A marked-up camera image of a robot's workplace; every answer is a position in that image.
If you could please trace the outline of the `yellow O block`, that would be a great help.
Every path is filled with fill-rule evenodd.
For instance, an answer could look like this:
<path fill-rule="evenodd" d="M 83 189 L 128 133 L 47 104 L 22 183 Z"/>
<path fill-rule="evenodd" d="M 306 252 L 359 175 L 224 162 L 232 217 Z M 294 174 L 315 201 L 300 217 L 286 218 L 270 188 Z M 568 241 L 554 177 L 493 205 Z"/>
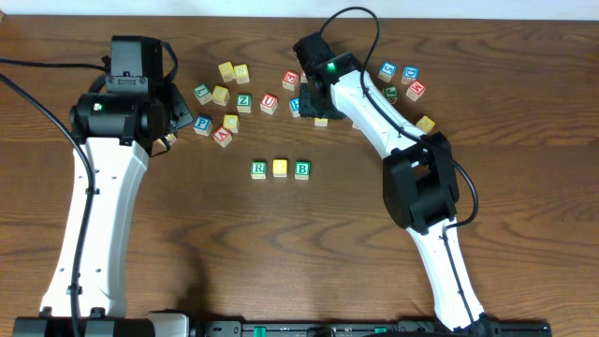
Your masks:
<path fill-rule="evenodd" d="M 288 161 L 286 159 L 274 159 L 272 161 L 272 174 L 275 178 L 284 178 L 288 172 Z"/>
<path fill-rule="evenodd" d="M 329 120 L 325 119 L 325 118 L 315 118 L 314 119 L 314 125 L 315 126 L 327 127 L 328 123 L 329 123 Z"/>

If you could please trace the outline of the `green B block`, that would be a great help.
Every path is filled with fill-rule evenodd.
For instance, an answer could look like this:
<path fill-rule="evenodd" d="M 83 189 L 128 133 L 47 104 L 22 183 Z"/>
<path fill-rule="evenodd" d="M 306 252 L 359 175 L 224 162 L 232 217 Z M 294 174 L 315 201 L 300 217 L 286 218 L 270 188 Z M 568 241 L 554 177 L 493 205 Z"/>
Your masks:
<path fill-rule="evenodd" d="M 311 163 L 307 161 L 297 161 L 295 163 L 294 175 L 296 180 L 309 180 L 311 174 Z"/>

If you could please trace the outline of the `green R block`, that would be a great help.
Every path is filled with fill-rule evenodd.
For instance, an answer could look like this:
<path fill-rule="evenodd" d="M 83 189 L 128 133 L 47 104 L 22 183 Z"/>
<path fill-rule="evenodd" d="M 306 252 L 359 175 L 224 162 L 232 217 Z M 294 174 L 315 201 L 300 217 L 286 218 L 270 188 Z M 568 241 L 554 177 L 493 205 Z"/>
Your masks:
<path fill-rule="evenodd" d="M 253 161 L 251 163 L 251 178 L 254 180 L 267 178 L 267 163 L 265 161 Z"/>

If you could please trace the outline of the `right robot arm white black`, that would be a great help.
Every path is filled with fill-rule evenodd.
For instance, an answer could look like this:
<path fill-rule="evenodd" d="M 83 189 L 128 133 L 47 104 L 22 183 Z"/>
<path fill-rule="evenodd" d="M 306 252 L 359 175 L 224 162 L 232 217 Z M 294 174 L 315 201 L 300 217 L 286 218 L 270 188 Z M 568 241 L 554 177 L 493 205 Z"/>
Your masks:
<path fill-rule="evenodd" d="M 296 54 L 308 81 L 300 103 L 348 117 L 383 163 L 383 201 L 393 221 L 416 244 L 431 284 L 434 312 L 451 332 L 480 334 L 485 310 L 463 260 L 457 217 L 457 178 L 466 174 L 442 133 L 427 135 L 408 122 L 375 88 L 350 52 Z"/>

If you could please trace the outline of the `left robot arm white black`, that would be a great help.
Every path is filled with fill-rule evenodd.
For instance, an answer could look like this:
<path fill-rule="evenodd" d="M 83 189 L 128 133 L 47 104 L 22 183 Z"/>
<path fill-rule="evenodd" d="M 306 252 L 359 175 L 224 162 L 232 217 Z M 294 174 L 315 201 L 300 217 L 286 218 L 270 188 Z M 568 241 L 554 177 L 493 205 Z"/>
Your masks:
<path fill-rule="evenodd" d="M 75 176 L 66 232 L 37 317 L 18 317 L 16 336 L 193 336 L 176 311 L 126 315 L 126 252 L 139 186 L 153 142 L 192 122 L 172 82 L 86 93 L 70 112 Z"/>

